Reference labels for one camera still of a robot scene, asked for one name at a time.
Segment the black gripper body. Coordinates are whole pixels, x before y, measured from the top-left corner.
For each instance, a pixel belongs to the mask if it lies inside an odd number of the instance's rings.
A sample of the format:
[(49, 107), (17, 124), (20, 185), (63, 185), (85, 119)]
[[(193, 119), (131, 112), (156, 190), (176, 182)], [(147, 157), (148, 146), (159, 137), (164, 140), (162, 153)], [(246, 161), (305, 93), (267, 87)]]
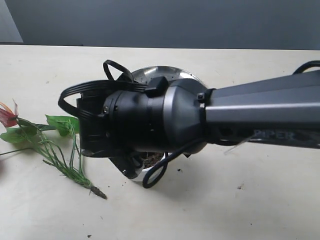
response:
[(79, 119), (80, 148), (83, 156), (108, 158), (125, 177), (135, 179), (142, 172), (143, 162), (137, 152), (119, 142), (120, 136), (110, 119), (120, 94), (119, 91), (92, 90), (82, 93), (76, 100), (80, 110), (96, 116), (89, 120)]

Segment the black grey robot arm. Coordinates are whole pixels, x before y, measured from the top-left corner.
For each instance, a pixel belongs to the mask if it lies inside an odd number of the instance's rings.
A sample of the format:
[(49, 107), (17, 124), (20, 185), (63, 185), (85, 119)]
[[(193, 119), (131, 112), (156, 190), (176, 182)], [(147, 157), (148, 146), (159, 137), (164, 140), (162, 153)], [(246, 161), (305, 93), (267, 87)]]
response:
[[(121, 75), (114, 79), (110, 67)], [(149, 177), (207, 144), (245, 142), (317, 149), (320, 146), (320, 63), (292, 74), (225, 88), (208, 88), (162, 68), (139, 76), (107, 60), (107, 78), (84, 84), (76, 101), (82, 154), (109, 158), (128, 179), (160, 154)]]

